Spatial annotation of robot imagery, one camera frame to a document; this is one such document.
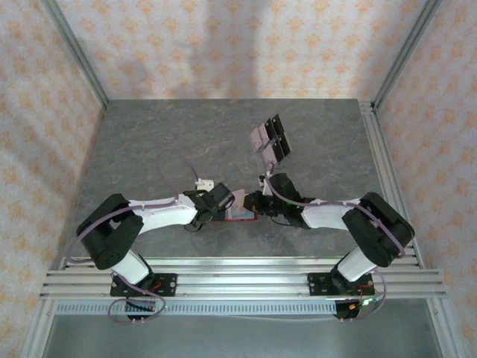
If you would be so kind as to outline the aluminium frame leg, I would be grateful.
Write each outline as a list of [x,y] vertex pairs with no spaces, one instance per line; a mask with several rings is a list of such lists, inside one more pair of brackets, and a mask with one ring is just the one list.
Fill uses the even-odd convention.
[[41,301],[28,330],[20,358],[42,358],[57,308],[55,300]]
[[455,310],[448,298],[426,300],[443,358],[467,358]]

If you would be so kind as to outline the aluminium rail beam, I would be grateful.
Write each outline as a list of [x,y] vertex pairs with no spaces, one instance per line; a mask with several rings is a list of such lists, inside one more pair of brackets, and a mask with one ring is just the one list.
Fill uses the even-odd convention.
[[[177,275],[177,298],[192,300],[305,300],[309,297],[307,276],[328,272],[335,258],[316,257],[202,257],[150,258],[159,273]],[[443,272],[421,268],[415,257],[397,260],[373,276],[379,292],[388,298],[445,298]],[[108,271],[80,264],[49,271],[40,290],[41,298],[107,299]]]

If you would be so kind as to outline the black controller board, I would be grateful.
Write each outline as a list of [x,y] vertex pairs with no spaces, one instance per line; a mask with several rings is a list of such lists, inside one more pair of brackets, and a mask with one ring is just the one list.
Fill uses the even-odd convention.
[[333,315],[339,321],[355,321],[359,319],[361,309],[377,304],[370,313],[374,313],[382,306],[381,297],[363,298],[358,301],[337,301],[335,303],[336,312]]
[[127,301],[124,306],[131,321],[144,321],[156,313],[154,302]]

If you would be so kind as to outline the aluminium side rail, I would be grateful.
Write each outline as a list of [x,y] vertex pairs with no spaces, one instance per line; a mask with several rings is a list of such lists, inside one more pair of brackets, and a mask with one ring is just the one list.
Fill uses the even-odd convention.
[[358,103],[361,116],[364,121],[364,127],[367,132],[370,148],[373,154],[373,160],[379,177],[383,198],[409,223],[411,219],[402,193],[399,189],[398,180],[391,161],[391,156],[385,141],[385,136],[379,118],[374,112],[372,103],[369,101],[360,101]]

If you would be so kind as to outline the red leather card holder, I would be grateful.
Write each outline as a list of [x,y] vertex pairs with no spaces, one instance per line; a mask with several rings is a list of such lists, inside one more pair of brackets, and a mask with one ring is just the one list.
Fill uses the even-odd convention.
[[231,219],[230,210],[227,210],[227,216],[228,216],[228,219],[226,220],[226,222],[253,222],[257,220],[257,215],[248,210],[245,210],[245,214],[241,216],[239,219]]

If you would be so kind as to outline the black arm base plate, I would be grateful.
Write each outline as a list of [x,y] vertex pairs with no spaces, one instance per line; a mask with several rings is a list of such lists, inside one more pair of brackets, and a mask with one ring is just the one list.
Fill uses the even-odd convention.
[[371,296],[376,293],[372,276],[363,274],[358,280],[348,281],[339,272],[309,273],[307,276],[311,296]]
[[[143,280],[134,283],[143,291],[152,292],[163,297],[174,297],[177,288],[177,275],[172,273],[150,273]],[[128,286],[121,278],[112,276],[110,295],[118,298],[141,297],[142,292]]]

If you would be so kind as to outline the aluminium frame post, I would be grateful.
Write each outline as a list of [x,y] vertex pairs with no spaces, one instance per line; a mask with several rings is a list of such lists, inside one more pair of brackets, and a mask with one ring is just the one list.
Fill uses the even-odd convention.
[[384,107],[385,100],[394,88],[397,79],[405,68],[409,58],[414,53],[414,49],[426,32],[426,29],[433,20],[442,1],[443,0],[426,0],[424,3],[423,9],[417,16],[414,24],[411,26],[411,30],[408,32],[404,43],[398,51],[397,56],[376,94],[376,97],[370,103],[374,113],[378,113]]
[[106,110],[109,103],[108,96],[57,0],[40,0],[40,3],[44,7],[51,21],[54,23],[67,49],[72,54],[73,59],[78,65],[79,70],[84,75],[94,96],[102,108]]

